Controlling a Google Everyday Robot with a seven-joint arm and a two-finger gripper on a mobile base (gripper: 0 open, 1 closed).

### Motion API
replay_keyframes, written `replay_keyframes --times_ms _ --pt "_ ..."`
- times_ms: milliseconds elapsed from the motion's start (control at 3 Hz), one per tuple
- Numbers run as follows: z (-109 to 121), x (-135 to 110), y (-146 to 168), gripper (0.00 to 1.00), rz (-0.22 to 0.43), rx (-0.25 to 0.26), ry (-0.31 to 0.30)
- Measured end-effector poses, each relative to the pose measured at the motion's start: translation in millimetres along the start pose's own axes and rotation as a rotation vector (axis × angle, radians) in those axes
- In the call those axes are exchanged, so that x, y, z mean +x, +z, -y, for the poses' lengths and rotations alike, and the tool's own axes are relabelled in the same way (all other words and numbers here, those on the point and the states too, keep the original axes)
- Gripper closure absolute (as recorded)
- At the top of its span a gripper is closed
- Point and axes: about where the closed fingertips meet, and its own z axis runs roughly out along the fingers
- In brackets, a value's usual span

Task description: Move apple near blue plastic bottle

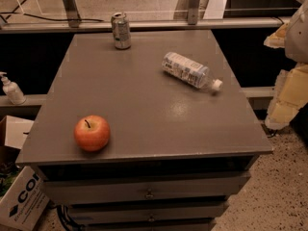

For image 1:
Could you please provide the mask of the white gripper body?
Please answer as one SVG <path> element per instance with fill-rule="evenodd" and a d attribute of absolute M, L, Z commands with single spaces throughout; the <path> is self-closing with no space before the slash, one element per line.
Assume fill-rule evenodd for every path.
<path fill-rule="evenodd" d="M 285 36 L 285 55 L 298 63 L 308 63 L 308 0 L 289 21 Z"/>

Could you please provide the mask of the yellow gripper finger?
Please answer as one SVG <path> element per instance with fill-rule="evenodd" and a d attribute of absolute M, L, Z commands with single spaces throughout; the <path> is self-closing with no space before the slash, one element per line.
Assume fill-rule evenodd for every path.
<path fill-rule="evenodd" d="M 274 33 L 266 37 L 264 40 L 264 45 L 270 48 L 284 48 L 288 26 L 288 23 L 281 25 Z"/>
<path fill-rule="evenodd" d="M 308 103 L 308 64 L 297 64 L 278 74 L 274 96 L 269 103 L 265 124 L 280 130 L 289 125 L 299 110 Z"/>

